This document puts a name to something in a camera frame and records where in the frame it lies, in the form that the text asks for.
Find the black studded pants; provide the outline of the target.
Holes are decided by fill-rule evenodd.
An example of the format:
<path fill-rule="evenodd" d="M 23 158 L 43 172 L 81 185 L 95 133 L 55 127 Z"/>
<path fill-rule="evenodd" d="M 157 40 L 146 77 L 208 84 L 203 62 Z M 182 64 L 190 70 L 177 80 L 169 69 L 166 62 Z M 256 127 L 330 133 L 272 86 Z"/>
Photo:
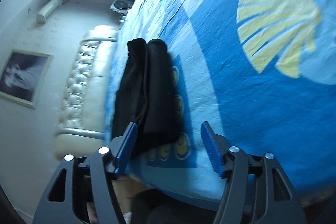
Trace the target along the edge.
<path fill-rule="evenodd" d="M 138 134 L 131 158 L 179 138 L 175 119 L 175 87 L 172 61 L 160 39 L 146 42 L 137 38 L 127 42 L 128 58 L 116 92 L 112 137 L 123 135 L 129 123 Z"/>

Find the cream tufted leather headboard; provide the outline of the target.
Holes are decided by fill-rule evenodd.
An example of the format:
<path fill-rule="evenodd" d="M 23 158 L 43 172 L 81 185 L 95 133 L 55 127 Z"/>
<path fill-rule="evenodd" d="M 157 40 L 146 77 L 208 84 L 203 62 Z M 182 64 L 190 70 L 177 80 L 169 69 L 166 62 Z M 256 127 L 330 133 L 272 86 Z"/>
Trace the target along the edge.
<path fill-rule="evenodd" d="M 105 140 L 105 101 L 117 48 L 118 29 L 100 25 L 79 43 L 58 115 L 55 157 L 88 156 Z"/>

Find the blue patterned bed quilt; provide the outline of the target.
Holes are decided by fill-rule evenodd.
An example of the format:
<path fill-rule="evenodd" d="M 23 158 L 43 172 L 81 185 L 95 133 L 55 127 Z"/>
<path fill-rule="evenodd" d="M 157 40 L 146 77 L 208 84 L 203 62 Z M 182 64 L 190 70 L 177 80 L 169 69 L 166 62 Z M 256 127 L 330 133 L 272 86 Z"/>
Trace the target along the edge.
<path fill-rule="evenodd" d="M 201 125 L 280 162 L 303 203 L 335 187 L 335 0 L 135 0 L 118 36 L 108 114 L 127 42 L 162 39 L 173 60 L 179 140 L 132 160 L 127 175 L 216 209 L 225 181 Z"/>

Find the framed wedding photo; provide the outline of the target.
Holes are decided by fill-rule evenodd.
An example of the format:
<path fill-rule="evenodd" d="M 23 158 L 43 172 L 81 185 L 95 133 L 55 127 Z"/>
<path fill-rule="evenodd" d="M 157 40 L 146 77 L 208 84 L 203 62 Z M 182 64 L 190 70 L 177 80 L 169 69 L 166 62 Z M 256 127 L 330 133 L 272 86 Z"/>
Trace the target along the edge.
<path fill-rule="evenodd" d="M 53 56 L 13 49 L 1 70 L 1 98 L 35 108 Z"/>

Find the white desk fan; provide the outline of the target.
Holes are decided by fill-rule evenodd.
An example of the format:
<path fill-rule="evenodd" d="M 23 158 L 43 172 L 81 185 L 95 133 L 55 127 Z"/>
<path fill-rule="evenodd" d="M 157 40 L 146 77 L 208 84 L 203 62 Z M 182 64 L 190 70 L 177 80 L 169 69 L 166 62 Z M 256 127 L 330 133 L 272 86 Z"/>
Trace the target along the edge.
<path fill-rule="evenodd" d="M 131 5 L 127 4 L 125 1 L 115 0 L 110 5 L 110 9 L 121 15 L 126 15 L 127 12 L 131 9 Z"/>

